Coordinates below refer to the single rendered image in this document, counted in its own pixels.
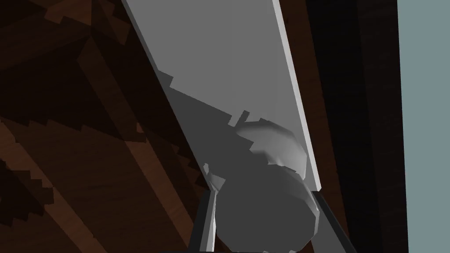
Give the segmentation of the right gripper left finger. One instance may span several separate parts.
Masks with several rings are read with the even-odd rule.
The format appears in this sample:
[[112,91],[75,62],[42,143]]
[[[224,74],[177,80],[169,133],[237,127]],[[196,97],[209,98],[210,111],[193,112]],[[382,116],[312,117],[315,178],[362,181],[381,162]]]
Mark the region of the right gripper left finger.
[[200,199],[190,241],[190,253],[213,252],[215,246],[215,193],[205,190]]

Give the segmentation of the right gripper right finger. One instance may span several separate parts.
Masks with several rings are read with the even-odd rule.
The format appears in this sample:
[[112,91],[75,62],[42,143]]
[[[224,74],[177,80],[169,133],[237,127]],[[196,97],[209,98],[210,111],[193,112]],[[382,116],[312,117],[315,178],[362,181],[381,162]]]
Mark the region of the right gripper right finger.
[[311,192],[319,210],[316,234],[312,238],[315,253],[357,253],[336,216],[318,191]]

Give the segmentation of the grey round door knob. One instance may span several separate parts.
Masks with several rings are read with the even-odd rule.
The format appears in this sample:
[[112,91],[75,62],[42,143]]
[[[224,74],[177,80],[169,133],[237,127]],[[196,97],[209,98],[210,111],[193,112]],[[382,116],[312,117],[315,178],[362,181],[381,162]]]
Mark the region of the grey round door knob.
[[234,252],[303,249],[318,231],[320,211],[304,182],[302,145],[263,119],[234,127],[228,140],[232,146],[210,165],[219,238]]

